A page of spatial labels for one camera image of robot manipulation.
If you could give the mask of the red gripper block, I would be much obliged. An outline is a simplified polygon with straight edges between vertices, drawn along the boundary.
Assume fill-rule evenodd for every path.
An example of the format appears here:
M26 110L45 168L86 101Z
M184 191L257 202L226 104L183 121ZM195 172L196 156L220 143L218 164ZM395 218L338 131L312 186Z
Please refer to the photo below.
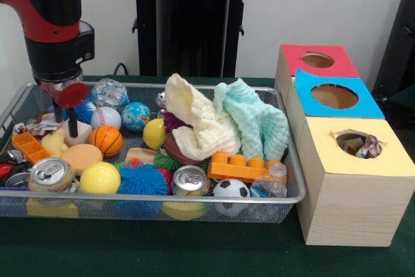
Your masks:
M62 108L68 110L69 136L76 138L78 120L73 107L85 101L88 96L88 87L80 80L68 80L59 84L38 80L38 86L53 98L54 117L57 123L64 121Z

